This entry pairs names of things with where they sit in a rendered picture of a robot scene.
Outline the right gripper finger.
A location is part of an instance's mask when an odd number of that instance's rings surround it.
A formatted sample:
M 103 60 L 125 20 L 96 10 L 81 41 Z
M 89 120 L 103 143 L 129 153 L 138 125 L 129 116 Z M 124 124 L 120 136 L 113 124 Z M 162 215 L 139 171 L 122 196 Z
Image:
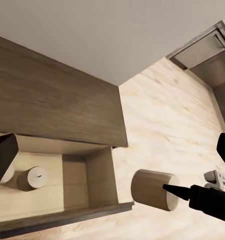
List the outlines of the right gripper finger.
M 167 192 L 172 193 L 175 196 L 178 196 L 180 199 L 188 201 L 192 194 L 192 187 L 193 187 L 192 185 L 190 186 L 190 188 L 188 188 L 172 184 L 163 184 L 162 188 Z

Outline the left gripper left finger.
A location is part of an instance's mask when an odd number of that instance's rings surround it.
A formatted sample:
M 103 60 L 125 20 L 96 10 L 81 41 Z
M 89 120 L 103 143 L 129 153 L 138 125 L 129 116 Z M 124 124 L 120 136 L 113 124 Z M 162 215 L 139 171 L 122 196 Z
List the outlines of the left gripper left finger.
M 19 146 L 14 133 L 0 136 L 0 181 L 18 152 Z

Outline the pillar candle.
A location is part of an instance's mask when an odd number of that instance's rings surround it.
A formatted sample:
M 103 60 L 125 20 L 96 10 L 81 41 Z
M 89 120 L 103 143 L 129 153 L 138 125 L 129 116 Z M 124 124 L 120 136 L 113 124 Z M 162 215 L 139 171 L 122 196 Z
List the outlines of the pillar candle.
M 18 187 L 24 192 L 42 188 L 48 180 L 46 170 L 39 166 L 34 166 L 23 171 L 18 177 Z
M 13 177 L 13 174 L 14 174 L 14 166 L 13 164 L 10 164 L 8 170 L 5 172 L 4 176 L 0 181 L 0 185 L 10 181 Z
M 131 181 L 131 196 L 134 202 L 173 212 L 179 203 L 180 197 L 163 189 L 163 185 L 180 187 L 177 175 L 173 173 L 138 169 Z

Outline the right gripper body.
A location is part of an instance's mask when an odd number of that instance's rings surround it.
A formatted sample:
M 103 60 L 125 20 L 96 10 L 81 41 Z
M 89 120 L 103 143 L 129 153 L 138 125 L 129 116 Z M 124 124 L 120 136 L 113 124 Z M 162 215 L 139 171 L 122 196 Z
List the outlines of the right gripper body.
M 223 190 L 193 184 L 188 206 L 225 222 L 225 191 Z

